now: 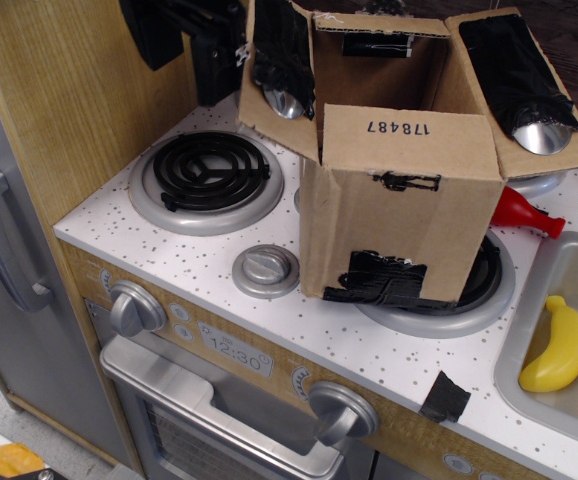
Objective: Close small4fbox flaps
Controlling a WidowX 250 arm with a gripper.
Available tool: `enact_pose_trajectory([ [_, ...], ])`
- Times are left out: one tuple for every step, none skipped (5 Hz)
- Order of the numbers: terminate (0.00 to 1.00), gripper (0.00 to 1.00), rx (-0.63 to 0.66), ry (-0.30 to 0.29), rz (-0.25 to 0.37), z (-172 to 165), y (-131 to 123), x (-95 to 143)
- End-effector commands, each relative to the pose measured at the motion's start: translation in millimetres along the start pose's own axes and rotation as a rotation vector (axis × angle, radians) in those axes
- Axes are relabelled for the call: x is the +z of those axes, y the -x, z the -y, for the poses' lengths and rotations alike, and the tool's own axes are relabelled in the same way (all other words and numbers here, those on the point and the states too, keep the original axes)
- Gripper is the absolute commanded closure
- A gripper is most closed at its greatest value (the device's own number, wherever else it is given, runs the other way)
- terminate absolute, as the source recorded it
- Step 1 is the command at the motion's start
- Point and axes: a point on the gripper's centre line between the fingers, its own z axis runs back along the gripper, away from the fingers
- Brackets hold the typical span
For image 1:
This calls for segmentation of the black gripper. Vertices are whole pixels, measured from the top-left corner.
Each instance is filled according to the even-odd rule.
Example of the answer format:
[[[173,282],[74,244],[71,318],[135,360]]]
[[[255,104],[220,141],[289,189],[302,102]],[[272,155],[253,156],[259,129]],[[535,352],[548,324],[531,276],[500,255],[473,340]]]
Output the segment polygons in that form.
[[[157,71],[183,53],[190,39],[197,100],[214,106],[238,91],[245,46],[246,12],[239,1],[120,1],[133,41],[146,65]]]

